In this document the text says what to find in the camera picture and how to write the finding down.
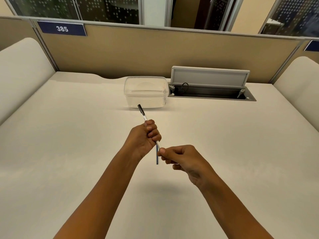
number sign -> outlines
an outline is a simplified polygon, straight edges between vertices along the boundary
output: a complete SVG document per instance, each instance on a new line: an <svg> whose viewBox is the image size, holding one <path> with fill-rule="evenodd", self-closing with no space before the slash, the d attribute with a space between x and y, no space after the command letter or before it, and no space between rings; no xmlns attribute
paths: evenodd
<svg viewBox="0 0 319 239"><path fill-rule="evenodd" d="M38 21L38 25L44 33L86 36L83 24Z"/></svg>

hand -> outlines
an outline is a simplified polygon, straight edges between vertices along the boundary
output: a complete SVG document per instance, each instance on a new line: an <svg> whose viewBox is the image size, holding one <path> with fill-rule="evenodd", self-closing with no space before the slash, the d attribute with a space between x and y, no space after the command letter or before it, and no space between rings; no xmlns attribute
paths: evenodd
<svg viewBox="0 0 319 239"><path fill-rule="evenodd" d="M145 121L130 131L123 148L132 151L133 158L140 161L160 141L162 136L153 120Z"/></svg>
<svg viewBox="0 0 319 239"><path fill-rule="evenodd" d="M193 145L160 148L157 155L162 156L166 164L173 164L174 170L186 172L189 180L200 190L208 187L211 179L217 176L211 165Z"/></svg>

glass panel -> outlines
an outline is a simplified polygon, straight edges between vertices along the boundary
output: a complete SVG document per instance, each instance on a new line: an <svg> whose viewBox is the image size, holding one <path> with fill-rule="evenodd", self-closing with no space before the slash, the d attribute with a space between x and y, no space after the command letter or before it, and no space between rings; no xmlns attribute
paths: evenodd
<svg viewBox="0 0 319 239"><path fill-rule="evenodd" d="M281 0L262 34L319 37L319 0Z"/></svg>
<svg viewBox="0 0 319 239"><path fill-rule="evenodd" d="M18 15L78 19L73 0L9 0Z"/></svg>
<svg viewBox="0 0 319 239"><path fill-rule="evenodd" d="M138 0L76 0L83 20L139 24Z"/></svg>

plastic container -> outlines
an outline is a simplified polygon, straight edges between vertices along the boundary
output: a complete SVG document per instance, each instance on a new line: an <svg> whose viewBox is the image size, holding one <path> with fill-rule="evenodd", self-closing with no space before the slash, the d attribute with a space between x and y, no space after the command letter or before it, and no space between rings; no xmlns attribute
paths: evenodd
<svg viewBox="0 0 319 239"><path fill-rule="evenodd" d="M130 76L124 84L124 95L129 107L163 107L166 104L168 84L164 77Z"/></svg>

metal frame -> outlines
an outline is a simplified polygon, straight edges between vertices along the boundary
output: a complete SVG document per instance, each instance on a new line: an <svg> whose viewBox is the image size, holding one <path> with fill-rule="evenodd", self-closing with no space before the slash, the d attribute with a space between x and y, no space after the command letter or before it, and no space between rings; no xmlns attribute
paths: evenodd
<svg viewBox="0 0 319 239"><path fill-rule="evenodd" d="M144 25L144 0L138 0L138 23Z"/></svg>
<svg viewBox="0 0 319 239"><path fill-rule="evenodd" d="M171 26L172 9L173 9L173 0L166 0L165 22L164 22L165 27Z"/></svg>
<svg viewBox="0 0 319 239"><path fill-rule="evenodd" d="M212 16L212 11L213 11L214 4L215 4L215 0L211 0L210 4L209 4L209 9L208 9L208 13L207 13L204 29L208 28L208 25L209 25L209 22L210 22L210 19L211 19L211 16Z"/></svg>
<svg viewBox="0 0 319 239"><path fill-rule="evenodd" d="M267 23L268 19L274 14L274 11L277 9L277 7L279 6L280 2L281 2L281 0L276 0L275 1L274 5L270 9L270 12L269 12L268 16L266 17L266 20L264 21L263 25L261 26L258 34L261 34L261 32L263 31L263 29L266 26L266 23Z"/></svg>
<svg viewBox="0 0 319 239"><path fill-rule="evenodd" d="M230 15L228 24L225 29L226 32L230 32L232 30L243 1L244 0L236 0L234 9L232 11L232 14Z"/></svg>
<svg viewBox="0 0 319 239"><path fill-rule="evenodd" d="M234 2L234 0L228 0L227 7L226 7L226 10L224 12L223 19L221 20L221 23L220 23L220 26L219 26L219 29L218 29L220 31L223 31L224 28L225 28L225 25L226 25L226 22L227 22L227 17L229 16L230 9L232 9L233 2Z"/></svg>
<svg viewBox="0 0 319 239"><path fill-rule="evenodd" d="M245 74L245 79L242 83L241 86L229 86L229 85L204 85L200 84L200 87L211 87L211 88L243 88L247 82L248 76L250 74L250 70L242 70L242 69L219 69L219 68L202 68L202 67L188 67L188 66L173 66L172 67L172 72L171 72L171 84L172 85L181 85L182 83L175 83L174 82L174 73L175 70L180 69L180 70L195 70L195 71L210 71L212 74L213 73L237 73L237 74ZM190 84L190 86L198 87L198 84Z"/></svg>
<svg viewBox="0 0 319 239"><path fill-rule="evenodd" d="M80 8L78 6L78 1L77 0L72 0L73 1L73 4L74 4L74 7L75 7L75 11L77 12L77 15L78 15L78 19L79 20L83 20L82 19L82 15L81 15L81 12L80 12Z"/></svg>
<svg viewBox="0 0 319 239"><path fill-rule="evenodd" d="M107 22L97 22L97 21L85 21L85 20L74 20L74 19L61 19L61 18L46 18L46 17L30 17L30 16L0 16L0 18L13 18L22 20L34 20L34 21L52 21L52 22L65 22L65 23L80 23L87 25L97 25L97 26L108 26L108 27L123 27L123 28L140 28L149 30L165 30L165 31L175 31L175 32L188 32L188 33L208 33L208 34L220 34L220 35L230 35L230 36L243 36L243 37L258 37L258 38L270 38L270 39L286 39L286 40L319 40L319 38L312 37L295 37L295 36L279 36L279 35L268 35L268 34L243 34L243 33L232 33L214 30L203 30L203 29L189 29L189 28L174 28L174 27L154 27L138 24L119 24L119 23L107 23Z"/></svg>
<svg viewBox="0 0 319 239"><path fill-rule="evenodd" d="M232 90L240 90L240 88L218 88L215 87L215 89L232 89ZM213 97L196 97L196 96L173 96L172 94L169 94L168 97L177 97L177 98L194 98L194 99L213 99L213 100L231 100L231 101L257 101L256 98L253 96L253 94L250 92L250 90L245 86L242 87L242 89L245 89L245 92L243 93L245 97L249 97L249 99L230 99L230 98L213 98Z"/></svg>
<svg viewBox="0 0 319 239"><path fill-rule="evenodd" d="M5 0L5 2L7 3L8 7L10 8L10 10L13 12L13 14L15 16L18 16L17 12L14 10L13 6L11 5L9 0Z"/></svg>
<svg viewBox="0 0 319 239"><path fill-rule="evenodd" d="M51 53L50 53L49 49L47 48L47 46L46 46L46 44L45 44L45 42L44 42L44 40L43 40L38 28L37 28L37 26L35 25L35 21L31 20L31 19L28 19L26 21L28 21L28 23L31 25L31 27L33 28L35 34L37 35L38 39L40 40L40 42L41 42L46 54L48 55L51 63L53 64L54 70L55 71L59 71L59 68L58 68L53 56L51 55Z"/></svg>
<svg viewBox="0 0 319 239"><path fill-rule="evenodd" d="M302 44L306 42L306 40L301 40L299 44L295 47L295 49L291 52L291 54L288 56L288 58L285 60L285 62L281 65L279 70L275 73L275 75L271 78L271 80L268 82L269 84L274 84L276 80L278 79L277 76L282 71L282 69L286 66L288 61L292 58L292 56L297 52L297 50L302 46Z"/></svg>

